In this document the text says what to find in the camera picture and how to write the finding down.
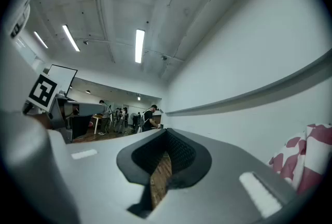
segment concrete ceiling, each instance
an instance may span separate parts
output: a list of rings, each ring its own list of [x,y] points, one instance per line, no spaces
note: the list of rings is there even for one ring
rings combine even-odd
[[[169,80],[237,0],[32,0],[27,29],[38,31],[54,60],[87,58]],[[67,24],[81,52],[66,38]],[[135,63],[136,29],[146,31]]]
[[[128,100],[137,100],[139,96],[142,103],[156,103],[160,101],[160,98],[152,97],[144,94],[138,94],[135,92],[117,89],[105,85],[101,85],[95,82],[87,81],[75,77],[72,82],[72,87],[75,90],[85,92],[89,90],[91,95],[98,96],[107,100],[116,101],[116,102],[126,102]]]

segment wall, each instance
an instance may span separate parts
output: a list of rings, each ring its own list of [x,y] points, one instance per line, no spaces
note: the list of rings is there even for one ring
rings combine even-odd
[[[331,55],[308,66],[331,49],[328,17],[320,0],[241,0],[171,81],[164,124],[266,162],[307,124],[332,122]]]
[[[240,96],[288,77],[332,46],[321,0],[241,0],[171,81],[167,111]]]
[[[99,104],[100,100],[104,99],[75,89],[69,89],[67,97],[77,102],[97,103],[97,104]]]
[[[332,122],[332,66],[233,103],[168,115],[168,127],[239,146],[263,162],[312,123]]]
[[[53,57],[57,65],[77,69],[76,77],[105,86],[128,90],[153,97],[162,97],[165,83],[151,74],[143,74],[141,70],[120,69],[117,64],[108,61],[107,57],[86,57],[78,54]]]

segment gray surface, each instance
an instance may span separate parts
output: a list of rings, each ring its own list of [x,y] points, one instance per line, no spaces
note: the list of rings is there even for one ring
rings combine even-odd
[[[126,211],[138,203],[143,186],[129,183],[116,165],[123,147],[159,130],[107,141],[65,145],[62,137],[50,131],[51,144],[61,174],[72,192],[84,223],[146,221]],[[170,190],[148,220],[155,223],[251,223],[261,220],[260,213],[239,182],[244,172],[255,172],[280,202],[295,197],[292,187],[270,168],[242,149],[207,137],[175,130],[204,145],[212,156],[212,167],[195,186]],[[95,156],[73,160],[72,153],[97,150]]]
[[[159,129],[136,135],[66,145],[62,136],[49,130],[56,163],[79,208],[82,223],[146,223],[127,212],[140,201],[143,186],[129,183],[116,164],[123,147],[148,137]],[[95,149],[98,154],[73,160],[71,154]]]
[[[295,191],[285,180],[244,150],[204,136],[174,130],[205,146],[212,156],[212,166],[195,186],[168,191],[149,220],[167,224],[232,224],[260,220],[260,213],[239,181],[244,172],[255,172],[266,180],[274,190],[279,191],[283,203],[295,197]]]
[[[0,135],[1,161],[29,204],[52,223],[79,223],[79,210],[56,166],[44,127],[22,114],[0,111]]]

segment floor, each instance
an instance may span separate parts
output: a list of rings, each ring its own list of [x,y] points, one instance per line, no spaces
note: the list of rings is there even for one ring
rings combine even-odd
[[[73,140],[73,143],[85,143],[91,141],[102,141],[107,139],[114,139],[117,137],[123,136],[131,136],[133,133],[131,132],[131,128],[127,128],[123,130],[122,134],[118,134],[111,131],[105,135],[94,134],[94,128],[89,128],[85,135],[82,135]],[[152,174],[150,178],[150,187],[151,187],[151,198],[152,198],[152,206],[155,208],[160,201],[165,197],[167,192],[167,181],[172,176],[172,165],[171,160],[168,157],[168,154],[165,152],[163,158],[158,164],[155,172]]]

